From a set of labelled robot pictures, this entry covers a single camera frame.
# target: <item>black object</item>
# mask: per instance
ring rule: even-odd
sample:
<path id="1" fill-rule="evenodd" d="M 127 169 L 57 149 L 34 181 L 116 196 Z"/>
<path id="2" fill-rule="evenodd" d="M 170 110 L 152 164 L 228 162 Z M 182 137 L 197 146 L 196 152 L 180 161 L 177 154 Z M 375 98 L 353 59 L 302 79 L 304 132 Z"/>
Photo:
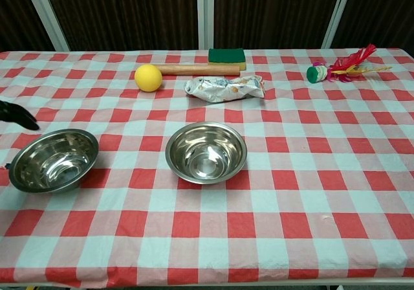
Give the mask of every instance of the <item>black object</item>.
<path id="1" fill-rule="evenodd" d="M 24 107 L 10 102 L 0 101 L 0 120 L 5 122 L 17 123 L 20 126 L 38 130 L 37 120 Z"/>

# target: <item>white wall trim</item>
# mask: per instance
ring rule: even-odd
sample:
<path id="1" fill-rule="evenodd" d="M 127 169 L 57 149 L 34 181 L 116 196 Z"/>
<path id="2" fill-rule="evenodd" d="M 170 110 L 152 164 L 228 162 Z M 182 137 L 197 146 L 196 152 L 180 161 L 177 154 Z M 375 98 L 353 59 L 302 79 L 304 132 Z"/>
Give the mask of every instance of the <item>white wall trim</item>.
<path id="1" fill-rule="evenodd" d="M 197 17 L 199 22 L 199 49 L 206 49 L 204 29 L 204 0 L 197 0 Z"/>
<path id="2" fill-rule="evenodd" d="M 32 3 L 49 35 L 54 49 L 58 52 L 69 52 L 69 46 L 67 45 L 65 36 L 63 35 L 50 1 L 32 0 Z"/>
<path id="3" fill-rule="evenodd" d="M 336 0 L 334 10 L 332 12 L 331 20 L 329 21 L 328 28 L 325 33 L 325 37 L 322 42 L 322 49 L 329 49 L 332 45 L 332 41 L 335 37 L 336 29 L 342 17 L 343 9 L 348 0 Z"/>
<path id="4" fill-rule="evenodd" d="M 205 49 L 214 48 L 214 0 L 204 0 Z"/>

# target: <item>metal bowl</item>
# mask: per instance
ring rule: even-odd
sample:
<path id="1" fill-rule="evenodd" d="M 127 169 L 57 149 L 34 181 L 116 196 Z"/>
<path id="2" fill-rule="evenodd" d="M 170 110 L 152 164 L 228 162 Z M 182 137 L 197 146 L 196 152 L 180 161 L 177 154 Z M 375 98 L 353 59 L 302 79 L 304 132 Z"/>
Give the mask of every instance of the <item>metal bowl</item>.
<path id="1" fill-rule="evenodd" d="M 181 178 L 213 184 L 233 177 L 244 166 L 247 147 L 236 130 L 220 123 L 187 125 L 168 140 L 168 166 Z"/>
<path id="2" fill-rule="evenodd" d="M 53 131 L 22 149 L 14 157 L 8 176 L 24 192 L 68 191 L 79 185 L 97 155 L 98 141 L 87 131 Z"/>

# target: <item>sponge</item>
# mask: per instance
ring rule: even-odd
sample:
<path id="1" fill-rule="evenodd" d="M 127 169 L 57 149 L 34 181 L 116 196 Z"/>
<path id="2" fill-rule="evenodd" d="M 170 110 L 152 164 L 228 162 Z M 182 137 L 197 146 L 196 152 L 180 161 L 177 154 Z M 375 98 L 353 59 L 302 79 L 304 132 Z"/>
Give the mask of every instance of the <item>sponge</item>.
<path id="1" fill-rule="evenodd" d="M 243 49 L 209 49 L 209 65 L 238 65 L 240 70 L 246 70 L 246 56 Z"/>

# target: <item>table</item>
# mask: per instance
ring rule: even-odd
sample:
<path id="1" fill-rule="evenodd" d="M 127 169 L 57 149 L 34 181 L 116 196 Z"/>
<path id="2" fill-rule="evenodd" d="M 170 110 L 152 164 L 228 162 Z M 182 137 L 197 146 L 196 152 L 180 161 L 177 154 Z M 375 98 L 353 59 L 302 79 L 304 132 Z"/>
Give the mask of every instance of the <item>table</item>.
<path id="1" fill-rule="evenodd" d="M 3 52 L 0 99 L 41 131 L 1 123 L 0 164 L 43 133 L 79 128 L 100 154 L 82 187 L 32 195 L 0 170 L 0 283 L 72 287 L 414 277 L 414 60 L 349 83 L 306 81 L 315 61 L 355 49 L 246 50 L 265 99 L 206 104 L 190 76 L 156 93 L 142 63 L 206 63 L 206 51 Z M 200 187 L 164 148 L 182 126 L 224 122 L 245 138 L 246 166 Z"/>

